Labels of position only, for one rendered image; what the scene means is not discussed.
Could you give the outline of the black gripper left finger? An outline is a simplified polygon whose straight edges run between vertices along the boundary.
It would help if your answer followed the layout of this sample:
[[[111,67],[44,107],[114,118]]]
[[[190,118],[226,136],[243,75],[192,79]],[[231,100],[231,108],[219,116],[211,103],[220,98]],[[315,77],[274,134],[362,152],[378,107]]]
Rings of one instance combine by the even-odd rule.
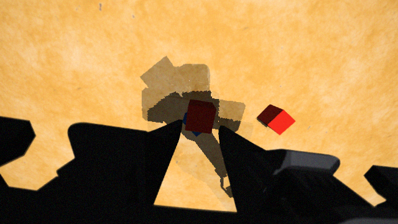
[[[73,123],[68,138],[78,155],[131,161],[136,164],[139,203],[154,204],[177,147],[183,120],[152,131],[94,123]]]

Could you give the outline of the dark red cube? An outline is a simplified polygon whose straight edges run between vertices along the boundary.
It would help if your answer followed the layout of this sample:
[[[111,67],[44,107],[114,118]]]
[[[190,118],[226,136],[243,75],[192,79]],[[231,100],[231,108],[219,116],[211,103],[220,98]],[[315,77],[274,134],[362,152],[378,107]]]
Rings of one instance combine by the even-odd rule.
[[[190,99],[185,130],[211,134],[215,114],[213,103]]]
[[[271,104],[257,118],[278,135],[295,123],[295,120],[285,110]]]

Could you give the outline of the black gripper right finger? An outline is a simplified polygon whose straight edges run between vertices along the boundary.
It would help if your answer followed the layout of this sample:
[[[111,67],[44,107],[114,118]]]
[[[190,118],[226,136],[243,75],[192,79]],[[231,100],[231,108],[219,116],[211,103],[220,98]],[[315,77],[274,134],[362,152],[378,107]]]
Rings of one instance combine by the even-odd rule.
[[[218,136],[237,212],[259,213],[284,169],[333,175],[341,164],[338,157],[329,154],[266,150],[225,126],[220,126]]]

